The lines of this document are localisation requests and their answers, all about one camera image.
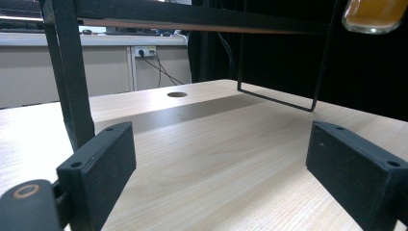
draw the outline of white desk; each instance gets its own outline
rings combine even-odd
[[[360,229],[306,169],[312,121],[341,125],[405,160],[408,123],[322,102],[306,113],[239,93],[236,85],[90,99],[96,132],[133,122],[138,161],[104,230]],[[166,96],[172,91],[188,96]],[[0,193],[27,180],[56,180],[56,166],[71,153],[57,103],[0,111],[0,137]]]

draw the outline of cable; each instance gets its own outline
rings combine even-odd
[[[159,85],[157,86],[158,89],[160,88],[160,82],[162,82],[162,70],[161,70],[161,68],[162,68],[162,66],[159,65]]]
[[[162,69],[165,71],[165,74],[168,75],[168,74],[167,74],[167,71],[166,71],[165,68],[162,66],[162,63],[160,63],[160,59],[159,59],[159,56],[157,55],[156,51],[152,51],[152,53],[153,53],[154,57],[156,58],[157,63],[159,63],[159,69],[162,68]],[[170,77],[168,77],[168,79],[169,79],[175,86],[177,86],[177,84],[174,83],[174,81],[173,81]]]
[[[183,38],[186,41],[186,45],[189,45],[189,38],[187,36],[180,33],[174,33],[174,36]]]
[[[224,8],[224,4],[223,4],[223,1],[222,1],[222,0],[219,0],[219,3],[220,3],[220,6],[221,6],[222,9],[224,9],[224,10],[229,10],[229,9],[227,9],[227,8]],[[229,38],[229,34],[228,34],[228,33],[225,33],[225,34],[226,34],[226,36],[227,36],[227,42],[228,42],[228,44],[231,43],[230,38]]]
[[[175,81],[177,81],[179,84],[184,85],[184,84],[183,84],[181,81],[179,81],[178,79],[176,79],[176,78],[170,76],[170,75],[167,74],[166,72],[162,71],[161,68],[158,68],[158,67],[156,67],[154,64],[152,64],[151,62],[149,62],[149,61],[144,57],[143,50],[140,50],[140,51],[139,51],[139,54],[140,54],[141,58],[142,58],[145,62],[147,62],[147,63],[150,64],[151,66],[153,66],[153,67],[155,67],[156,69],[158,69],[161,73],[163,73],[164,75],[166,75],[166,76],[171,80],[171,82],[173,82],[172,80],[175,80]]]
[[[152,53],[153,53],[153,55],[156,57],[156,60],[157,60],[157,62],[159,63],[159,66],[165,71],[165,74],[167,75],[167,77],[170,78],[170,80],[173,79],[173,80],[175,80],[177,83],[179,83],[179,84],[181,84],[181,85],[184,85],[184,84],[183,84],[182,82],[180,82],[178,79],[169,76],[168,73],[167,73],[167,71],[166,71],[166,69],[165,69],[165,67],[162,66],[162,63],[160,62],[159,55],[157,54],[157,52],[156,52],[156,51],[152,51]]]
[[[219,0],[219,3],[221,4],[221,8],[223,9],[223,3],[222,0]],[[234,56],[232,54],[232,50],[228,42],[225,40],[225,38],[222,36],[221,32],[217,32],[219,40],[221,41],[222,45],[224,46],[225,51],[227,52],[228,58],[229,58],[229,70],[228,70],[228,78],[229,79],[236,79],[236,71],[235,71],[235,62],[234,62]]]

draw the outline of black 3d-printed part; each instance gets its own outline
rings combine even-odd
[[[61,230],[51,183],[33,180],[5,192],[0,199],[0,230]]]
[[[315,121],[306,166],[364,230],[394,230],[395,203],[408,183],[404,160],[343,127]]]
[[[72,196],[72,230],[100,230],[136,169],[132,124],[100,132],[57,168],[60,186]]]

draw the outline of screw hole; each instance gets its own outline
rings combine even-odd
[[[399,163],[397,163],[397,162],[389,161],[389,162],[387,162],[387,163],[388,163],[388,165],[390,165],[390,166],[399,167]]]
[[[71,167],[79,167],[81,165],[82,165],[81,162],[75,162],[74,164],[71,165]]]
[[[186,97],[187,94],[184,93],[184,92],[171,92],[171,93],[168,93],[167,96],[175,97],[175,98],[181,98],[181,97]]]

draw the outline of dark background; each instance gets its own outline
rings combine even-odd
[[[340,1],[319,100],[408,121],[406,17],[387,35],[350,33],[341,23],[346,1]],[[193,3],[200,5],[203,1]],[[243,0],[210,0],[207,4],[236,11],[244,8]],[[324,23],[330,22],[333,7],[333,0],[248,0],[246,3],[248,12]],[[194,82],[237,78],[241,34],[222,35],[231,46],[236,69],[229,75],[228,56],[217,33],[191,33],[189,52]],[[317,35],[244,35],[243,81],[312,97],[326,39],[327,36]],[[207,61],[205,70],[203,60]]]

